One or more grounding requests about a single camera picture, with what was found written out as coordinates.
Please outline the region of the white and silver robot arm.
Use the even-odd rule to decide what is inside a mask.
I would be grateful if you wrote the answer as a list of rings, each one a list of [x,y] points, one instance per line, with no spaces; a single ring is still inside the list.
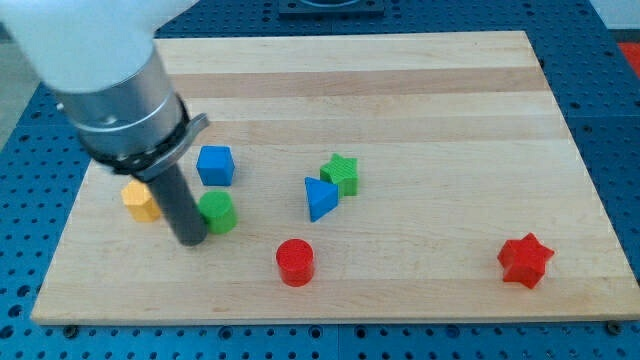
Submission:
[[[150,181],[175,165],[206,115],[190,117],[154,43],[196,0],[1,0],[1,21],[61,103],[87,152]]]

